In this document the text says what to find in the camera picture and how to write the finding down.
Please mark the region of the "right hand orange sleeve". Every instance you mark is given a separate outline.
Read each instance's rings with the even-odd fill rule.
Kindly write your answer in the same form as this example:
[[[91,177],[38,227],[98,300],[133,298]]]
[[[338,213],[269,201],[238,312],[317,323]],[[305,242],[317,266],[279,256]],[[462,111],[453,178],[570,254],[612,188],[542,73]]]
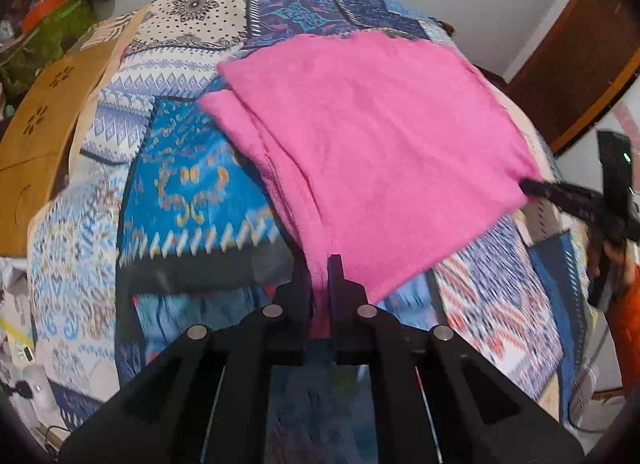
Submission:
[[[590,280],[600,276],[600,261],[603,257],[608,258],[610,269],[613,271],[613,291],[625,293],[632,288],[637,269],[631,244],[616,247],[600,233],[590,230],[587,247],[587,274]]]

